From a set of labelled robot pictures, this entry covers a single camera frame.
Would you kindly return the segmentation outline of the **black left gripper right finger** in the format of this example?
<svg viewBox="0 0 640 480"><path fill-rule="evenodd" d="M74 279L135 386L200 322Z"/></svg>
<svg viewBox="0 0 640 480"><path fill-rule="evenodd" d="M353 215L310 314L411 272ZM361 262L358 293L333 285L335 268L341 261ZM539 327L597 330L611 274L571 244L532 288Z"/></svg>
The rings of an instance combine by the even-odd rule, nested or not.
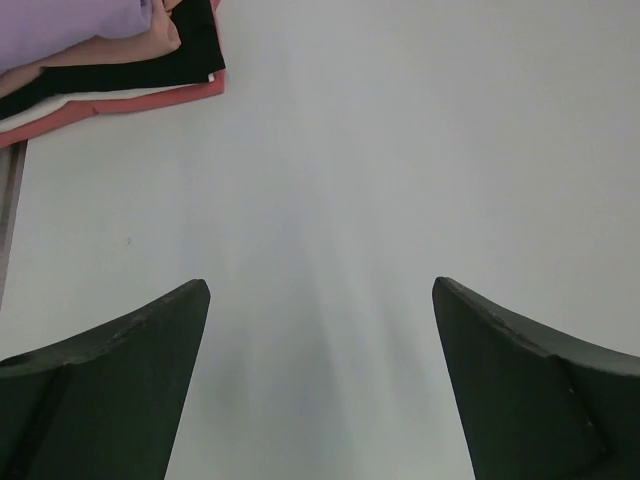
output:
<svg viewBox="0 0 640 480"><path fill-rule="evenodd" d="M436 279L432 299L475 478L638 478L638 357L451 278Z"/></svg>

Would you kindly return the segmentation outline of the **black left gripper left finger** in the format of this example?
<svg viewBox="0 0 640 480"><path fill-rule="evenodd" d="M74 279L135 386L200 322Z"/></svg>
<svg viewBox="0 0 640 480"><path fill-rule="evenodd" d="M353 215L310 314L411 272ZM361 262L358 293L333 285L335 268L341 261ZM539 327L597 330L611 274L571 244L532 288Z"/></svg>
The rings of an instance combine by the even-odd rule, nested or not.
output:
<svg viewBox="0 0 640 480"><path fill-rule="evenodd" d="M162 479L210 303L191 280L1 363L4 479Z"/></svg>

